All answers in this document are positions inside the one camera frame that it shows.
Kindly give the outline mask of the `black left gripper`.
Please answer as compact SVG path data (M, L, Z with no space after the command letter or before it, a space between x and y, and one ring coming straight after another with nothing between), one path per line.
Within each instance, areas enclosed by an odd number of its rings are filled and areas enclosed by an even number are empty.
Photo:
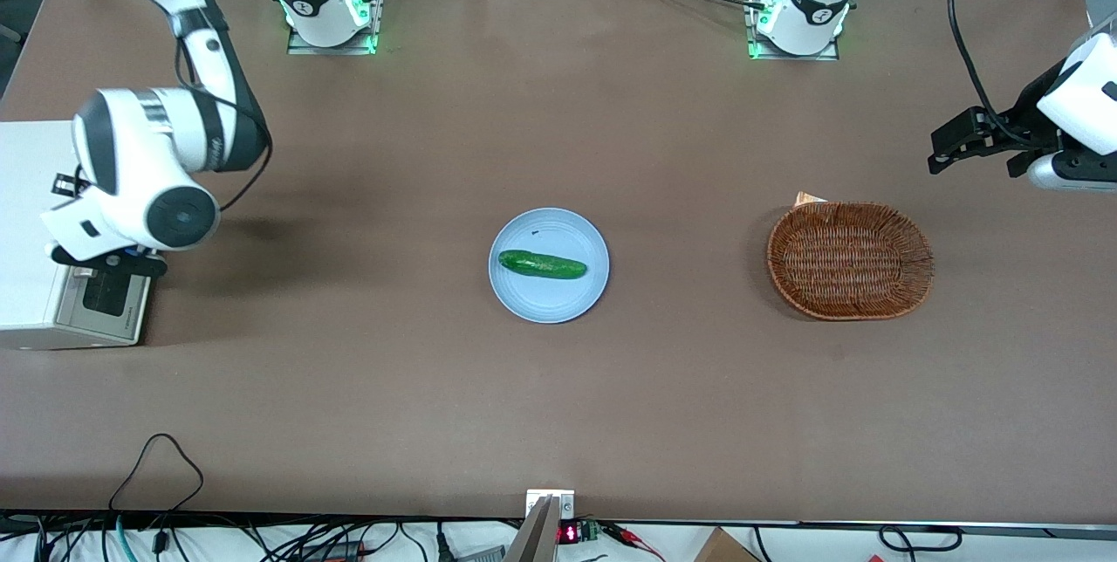
M1061 149L1061 135L1053 121L1038 109L1038 101L1054 85L1065 66L1062 58L1023 88L1013 106L999 113L997 127L989 109L970 107L932 133L932 154L927 168L941 174L958 161L989 158L1004 152L1003 145L1022 151L1006 162L1009 177L1052 179L1052 162Z

